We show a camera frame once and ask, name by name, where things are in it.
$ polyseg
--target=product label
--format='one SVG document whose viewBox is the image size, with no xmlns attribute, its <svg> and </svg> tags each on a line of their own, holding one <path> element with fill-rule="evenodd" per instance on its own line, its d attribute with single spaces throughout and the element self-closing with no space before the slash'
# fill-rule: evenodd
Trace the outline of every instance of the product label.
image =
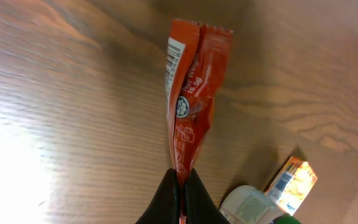
<svg viewBox="0 0 358 224">
<path fill-rule="evenodd" d="M 229 212 L 224 207 L 220 209 L 231 224 L 256 224 L 267 212 L 274 210 L 279 210 L 277 205 L 256 189 L 251 190 L 251 193 L 242 201 L 234 213 Z"/>
<path fill-rule="evenodd" d="M 165 67 L 165 94 L 167 96 L 167 111 L 169 111 L 169 98 L 171 95 L 173 80 L 175 79 L 175 74 L 185 47 L 185 44 L 171 37 L 168 39 L 167 65 Z"/>
<path fill-rule="evenodd" d="M 277 203 L 281 195 L 283 194 L 285 188 L 287 187 L 288 183 L 292 180 L 293 175 L 289 172 L 284 172 L 274 187 L 269 191 L 267 196 L 272 199 L 275 203 Z"/>
</svg>

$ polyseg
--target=orange snack wrapper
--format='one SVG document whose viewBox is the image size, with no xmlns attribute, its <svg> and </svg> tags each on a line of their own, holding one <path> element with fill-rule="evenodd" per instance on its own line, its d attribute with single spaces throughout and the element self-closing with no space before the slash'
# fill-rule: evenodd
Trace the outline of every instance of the orange snack wrapper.
<svg viewBox="0 0 358 224">
<path fill-rule="evenodd" d="M 175 19 L 167 50 L 165 91 L 172 164 L 183 186 L 211 126 L 214 95 L 224 79 L 232 31 Z"/>
</svg>

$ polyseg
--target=table surface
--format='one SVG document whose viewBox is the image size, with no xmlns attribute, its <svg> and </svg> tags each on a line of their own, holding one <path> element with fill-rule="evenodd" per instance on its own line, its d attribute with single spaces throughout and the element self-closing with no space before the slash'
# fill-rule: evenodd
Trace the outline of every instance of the table surface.
<svg viewBox="0 0 358 224">
<path fill-rule="evenodd" d="M 218 205 L 290 155 L 295 214 L 341 223 L 358 189 L 358 0 L 0 0 L 0 223 L 134 223 L 170 164 L 170 20 L 234 30 L 196 169 Z"/>
</svg>

